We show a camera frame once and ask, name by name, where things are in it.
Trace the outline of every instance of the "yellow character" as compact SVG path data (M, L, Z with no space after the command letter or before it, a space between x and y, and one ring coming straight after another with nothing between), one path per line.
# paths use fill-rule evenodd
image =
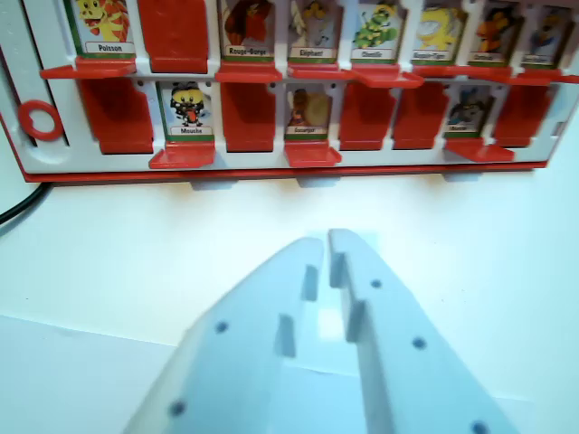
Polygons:
M420 50L436 47L448 50L456 42L455 28L459 21L459 10L455 7L427 7L422 12L418 39L422 41Z
M92 34L102 35L105 42L126 42L128 11L120 0L76 0L81 20Z
M171 91L171 108L175 109L177 118L183 120L183 125L190 124L198 127L203 123L200 120L201 111L204 109L203 92L199 90L197 83L174 83Z

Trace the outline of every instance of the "escargot label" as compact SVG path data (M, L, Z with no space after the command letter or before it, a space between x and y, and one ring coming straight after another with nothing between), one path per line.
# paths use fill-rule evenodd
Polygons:
M291 140L327 138L331 98L322 84L291 83L287 87L286 136Z

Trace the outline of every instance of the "white table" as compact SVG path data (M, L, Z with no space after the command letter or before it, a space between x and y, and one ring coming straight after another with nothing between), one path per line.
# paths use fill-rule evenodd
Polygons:
M200 313L276 250L345 227L379 245L490 391L533 403L534 432L576 432L578 135L579 120L550 166L531 173L57 187L18 226L0 228L0 315L175 345ZM6 155L6 143L0 147ZM0 175L2 190L11 191L0 196L3 209L30 191L14 171L7 174ZM39 376L42 354L18 363L24 354L34 358L18 344L32 339L30 328L0 325L8 323L12 351L2 357L13 370L0 373L0 383L2 374ZM159 348L165 360L167 349ZM123 376L96 363L91 351L81 350L86 364L79 362L74 376L60 373L47 384L82 382L88 369L99 370L96 378ZM52 359L58 364L58 354ZM160 365L143 370L143 391ZM11 384L11 393L33 392ZM103 396L92 405L111 405L114 396ZM0 431L8 432L2 411ZM7 423L16 423L18 411ZM72 421L54 426L59 434L79 432Z

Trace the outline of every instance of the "name label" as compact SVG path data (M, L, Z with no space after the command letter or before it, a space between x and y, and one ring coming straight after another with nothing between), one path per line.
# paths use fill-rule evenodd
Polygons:
M85 52L109 52L111 54L134 53L132 42L85 42Z
M290 57L332 59L336 57L336 50L332 48L292 48L289 52Z
M417 61L449 61L451 59L451 53L418 50L414 52L413 59Z
M237 57L271 57L273 53L267 47L244 47L243 45L227 45L228 56Z
M171 136L212 136L211 127L171 127Z
M392 49L364 49L356 48L352 50L352 59L393 59L394 50Z
M505 61L505 56L500 52L473 52L470 54L470 61L492 61L501 63Z
M288 127L286 134L327 134L324 127Z
M550 65L550 64L553 64L553 57L541 56L541 55L537 55L537 54L526 54L523 56L523 63L535 63L538 65Z

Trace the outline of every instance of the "screw hole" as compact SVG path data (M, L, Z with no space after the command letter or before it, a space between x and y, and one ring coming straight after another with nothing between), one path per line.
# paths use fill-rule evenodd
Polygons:
M474 434L489 434L489 429L484 423L475 422L472 424L472 432L474 432Z
M169 406L169 414L176 418L185 412L186 405L183 401L175 401Z
M221 322L217 323L217 325L215 326L215 331L217 333L223 333L228 328L229 328L229 324L227 324L225 321L221 321Z
M413 340L413 345L414 348L416 348L417 350L423 350L424 348L426 348L426 341L421 337L415 337Z

